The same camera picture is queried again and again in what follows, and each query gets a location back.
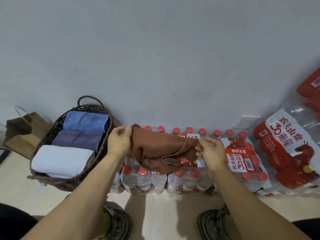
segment floor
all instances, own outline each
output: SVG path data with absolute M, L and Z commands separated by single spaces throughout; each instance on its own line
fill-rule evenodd
M 0 165 L 0 202 L 32 215 L 45 215 L 69 194 L 26 179 L 29 174 L 29 160 L 11 153 Z M 290 221 L 320 217 L 319 199 L 281 196 L 261 200 Z M 219 197 L 166 192 L 160 195 L 111 193 L 108 201 L 131 215 L 133 228 L 129 239 L 136 240 L 201 239 L 196 223 L 198 214 L 223 206 Z

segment paper bag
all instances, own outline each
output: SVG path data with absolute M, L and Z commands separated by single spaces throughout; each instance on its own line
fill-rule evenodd
M 36 112 L 7 120 L 3 145 L 23 157 L 31 159 L 37 145 L 50 127 L 51 125 Z

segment white towel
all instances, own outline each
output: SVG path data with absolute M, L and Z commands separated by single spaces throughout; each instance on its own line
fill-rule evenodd
M 69 179 L 81 173 L 94 155 L 89 149 L 43 145 L 32 159 L 31 168 L 54 178 Z

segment sneaker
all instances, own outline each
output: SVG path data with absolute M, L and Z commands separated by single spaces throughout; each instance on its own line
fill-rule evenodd
M 199 215 L 198 227 L 203 240 L 232 240 L 223 227 L 223 217 L 230 214 L 225 206 L 222 210 L 207 210 Z
M 132 228 L 131 217 L 122 210 L 111 209 L 109 206 L 104 206 L 103 210 L 111 215 L 111 229 L 101 239 L 103 240 L 127 240 L 130 236 Z

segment towel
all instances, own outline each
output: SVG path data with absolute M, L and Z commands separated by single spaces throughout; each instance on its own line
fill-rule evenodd
M 148 170 L 169 174 L 181 168 L 179 157 L 197 160 L 198 139 L 150 131 L 137 124 L 132 126 L 130 139 L 134 158 Z
M 35 154 L 31 168 L 55 178 L 72 178 L 81 173 L 95 157 L 89 149 L 43 145 Z
M 76 147 L 89 149 L 98 153 L 102 144 L 104 133 L 61 130 L 51 145 L 60 147 Z
M 107 114 L 70 111 L 66 115 L 63 129 L 66 131 L 87 131 L 106 133 L 110 126 Z

